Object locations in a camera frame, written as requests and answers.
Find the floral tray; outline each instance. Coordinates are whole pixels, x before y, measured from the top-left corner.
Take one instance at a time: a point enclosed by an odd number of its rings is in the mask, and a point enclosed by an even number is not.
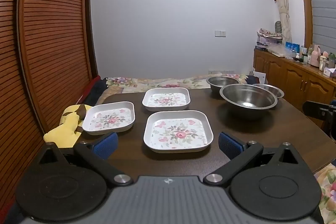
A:
[[[143,141],[157,153],[197,152],[210,145],[213,133],[202,112],[162,111],[148,117]]]
[[[131,102],[117,102],[97,105],[86,113],[83,130],[90,135],[123,132],[135,121],[134,105]]]
[[[149,111],[184,110],[189,103],[189,91],[185,88],[150,89],[142,100]]]

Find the brown plush ear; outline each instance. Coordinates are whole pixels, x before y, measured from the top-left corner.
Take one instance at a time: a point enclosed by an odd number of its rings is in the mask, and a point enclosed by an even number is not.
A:
[[[76,131],[76,132],[83,133],[83,128],[82,128],[82,127],[77,127],[75,131]]]
[[[84,120],[85,115],[86,115],[86,108],[85,108],[85,105],[81,104],[75,112],[76,112],[77,115],[79,116],[79,119],[80,119],[80,120]]]
[[[62,116],[66,116],[66,115],[68,115],[68,114],[70,114],[70,113],[72,113],[72,112],[66,112],[66,113],[64,113]]]

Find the table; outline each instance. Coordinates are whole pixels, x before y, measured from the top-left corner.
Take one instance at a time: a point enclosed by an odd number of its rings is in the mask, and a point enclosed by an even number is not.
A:
[[[276,109],[270,110],[261,120],[249,122],[231,116],[227,111],[228,103],[213,95],[210,89],[189,90],[189,93],[189,109],[206,114],[214,133],[214,140],[209,147],[196,153],[153,152],[143,142],[147,118],[152,114],[142,105],[144,93],[115,94],[106,98],[104,103],[132,102],[135,123],[130,130],[118,133],[118,149],[108,159],[109,163],[133,179],[137,179],[139,175],[198,175],[203,179],[229,161],[218,147],[218,135],[222,131],[242,141],[260,142],[264,147],[278,147],[283,142],[289,142],[313,172],[336,158],[336,145],[331,139],[284,99],[280,99]],[[92,136],[82,133],[81,140],[90,138]]]

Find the tray rim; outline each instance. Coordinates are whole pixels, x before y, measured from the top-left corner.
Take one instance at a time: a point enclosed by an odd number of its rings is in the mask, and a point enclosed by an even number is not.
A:
[[[151,147],[149,144],[146,143],[145,141],[145,136],[146,136],[146,129],[147,129],[147,126],[148,126],[148,119],[152,116],[152,115],[158,115],[159,113],[172,113],[172,112],[198,112],[198,113],[201,113],[202,115],[204,115],[205,119],[206,119],[206,122],[207,124],[209,125],[209,128],[210,128],[210,132],[211,132],[211,135],[212,135],[212,138],[211,138],[211,141],[205,145],[205,146],[201,146],[201,147],[195,147],[195,148],[183,148],[183,149],[178,149],[178,150],[174,150],[174,149],[157,149],[157,148],[153,148]],[[143,142],[145,143],[145,145],[151,149],[152,151],[156,152],[156,153],[188,153],[188,152],[199,152],[199,151],[202,151],[204,149],[206,149],[212,142],[213,142],[213,139],[214,139],[214,134],[212,132],[212,128],[210,126],[210,123],[209,123],[209,120],[208,120],[208,117],[201,111],[198,111],[198,110],[173,110],[173,111],[159,111],[159,112],[155,112],[153,114],[151,114],[147,119],[147,122],[146,122],[146,127],[145,127],[145,131],[144,131],[144,134],[143,134]]]
[[[82,124],[82,128],[83,128],[83,130],[85,130],[88,134],[90,134],[90,133],[98,133],[98,132],[103,133],[103,132],[107,132],[107,131],[115,131],[116,129],[120,129],[120,128],[127,128],[127,127],[133,125],[134,122],[135,122],[135,110],[134,110],[134,104],[133,104],[132,102],[129,102],[129,101],[121,101],[121,102],[114,102],[114,103],[108,103],[108,104],[100,104],[100,105],[96,105],[96,106],[91,107],[87,112],[89,112],[91,109],[93,109],[93,108],[95,108],[95,107],[98,108],[99,106],[102,106],[102,105],[117,105],[117,104],[120,104],[120,103],[130,103],[130,104],[132,105],[132,108],[129,108],[129,109],[131,110],[131,114],[132,114],[132,112],[133,112],[134,117],[133,117],[132,121],[131,121],[128,125],[123,126],[123,127],[115,127],[115,128],[100,129],[100,130],[86,130],[86,129],[84,128],[84,122],[85,122],[85,119],[86,119],[86,117],[87,117],[87,113],[86,113],[85,118],[84,118],[84,120],[83,120],[83,124]]]
[[[186,97],[186,103],[184,105],[180,105],[180,106],[148,106],[145,104],[145,98],[146,98],[146,95],[149,94],[149,91],[151,90],[173,90],[173,89],[183,89],[183,90],[186,90],[187,94],[188,94],[188,97]],[[152,88],[152,89],[149,89],[146,91],[143,99],[142,99],[142,105],[148,109],[149,111],[151,111],[151,109],[153,110],[154,108],[160,108],[159,112],[163,112],[165,109],[175,109],[175,108],[183,108],[183,107],[187,107],[191,102],[191,98],[190,98],[190,94],[189,94],[189,90],[186,89],[186,88],[182,88],[180,86],[176,86],[176,87],[171,87],[171,88]]]

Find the large metal bowl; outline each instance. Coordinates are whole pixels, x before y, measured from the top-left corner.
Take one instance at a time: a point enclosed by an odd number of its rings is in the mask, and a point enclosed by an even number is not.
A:
[[[228,76],[209,77],[207,83],[210,85],[211,90],[217,94],[219,94],[220,89],[224,86],[239,84],[237,79]]]
[[[247,120],[261,118],[278,102],[272,92],[255,85],[227,85],[219,94],[229,103],[233,114]]]
[[[266,84],[254,84],[254,85],[272,92],[278,99],[282,98],[285,95],[280,88],[277,88],[276,86],[273,85],[266,85]]]

